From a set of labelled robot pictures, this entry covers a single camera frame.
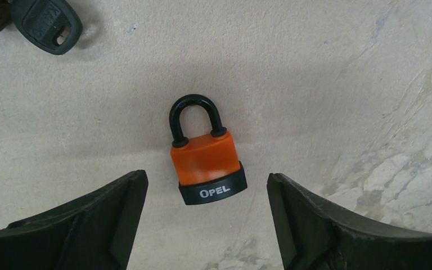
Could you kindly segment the orange black padlock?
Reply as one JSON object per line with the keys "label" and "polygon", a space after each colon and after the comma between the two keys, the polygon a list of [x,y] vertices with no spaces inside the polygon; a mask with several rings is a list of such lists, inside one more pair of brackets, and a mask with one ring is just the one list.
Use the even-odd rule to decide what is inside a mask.
{"label": "orange black padlock", "polygon": [[[200,106],[206,111],[210,133],[194,138],[183,134],[180,116],[189,106]],[[211,99],[188,94],[176,100],[169,112],[169,128],[173,137],[170,156],[186,205],[213,203],[247,189],[244,167],[232,134],[223,126]]]}

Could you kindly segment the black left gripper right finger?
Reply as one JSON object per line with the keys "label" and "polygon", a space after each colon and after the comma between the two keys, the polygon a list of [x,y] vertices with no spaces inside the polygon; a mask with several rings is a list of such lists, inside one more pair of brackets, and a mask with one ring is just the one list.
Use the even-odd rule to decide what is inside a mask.
{"label": "black left gripper right finger", "polygon": [[284,269],[432,269],[432,233],[364,217],[281,173],[267,192]]}

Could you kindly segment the single black-head key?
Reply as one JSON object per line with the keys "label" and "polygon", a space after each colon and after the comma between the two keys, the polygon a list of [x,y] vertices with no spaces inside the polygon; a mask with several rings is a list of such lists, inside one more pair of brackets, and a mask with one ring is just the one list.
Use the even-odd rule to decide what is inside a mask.
{"label": "single black-head key", "polygon": [[9,4],[19,32],[52,55],[67,53],[81,36],[82,22],[65,0],[16,0]]}

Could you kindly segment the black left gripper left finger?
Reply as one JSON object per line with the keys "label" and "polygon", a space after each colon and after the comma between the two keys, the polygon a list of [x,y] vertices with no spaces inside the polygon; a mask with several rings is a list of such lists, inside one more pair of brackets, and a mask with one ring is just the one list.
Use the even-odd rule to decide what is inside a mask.
{"label": "black left gripper left finger", "polygon": [[0,229],[0,269],[126,269],[148,179],[137,170]]}

